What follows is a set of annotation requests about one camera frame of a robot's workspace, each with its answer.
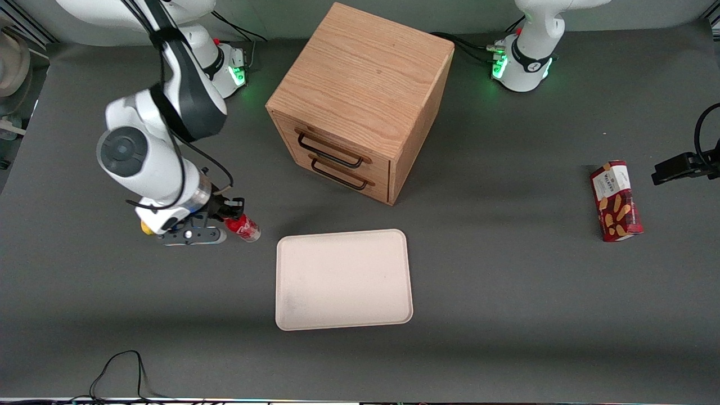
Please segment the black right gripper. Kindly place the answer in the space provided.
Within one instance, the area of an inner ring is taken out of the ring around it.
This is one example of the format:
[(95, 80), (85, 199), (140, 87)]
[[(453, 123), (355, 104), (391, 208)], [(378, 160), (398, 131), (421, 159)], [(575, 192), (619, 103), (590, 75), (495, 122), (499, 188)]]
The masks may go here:
[(223, 195), (211, 195), (202, 208), (208, 219), (224, 222), (226, 219), (239, 220), (244, 215), (245, 199), (228, 199)]

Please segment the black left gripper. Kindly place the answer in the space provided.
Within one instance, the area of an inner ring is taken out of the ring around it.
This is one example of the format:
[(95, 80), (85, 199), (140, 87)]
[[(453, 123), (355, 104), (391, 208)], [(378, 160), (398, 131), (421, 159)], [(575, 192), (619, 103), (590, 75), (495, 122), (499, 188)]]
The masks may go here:
[(668, 166), (656, 165), (655, 172), (651, 175), (653, 184), (659, 186), (676, 179), (702, 177), (704, 176), (703, 162), (707, 179), (718, 179), (719, 150), (703, 151), (700, 156), (691, 152), (681, 153), (666, 160), (664, 165)]

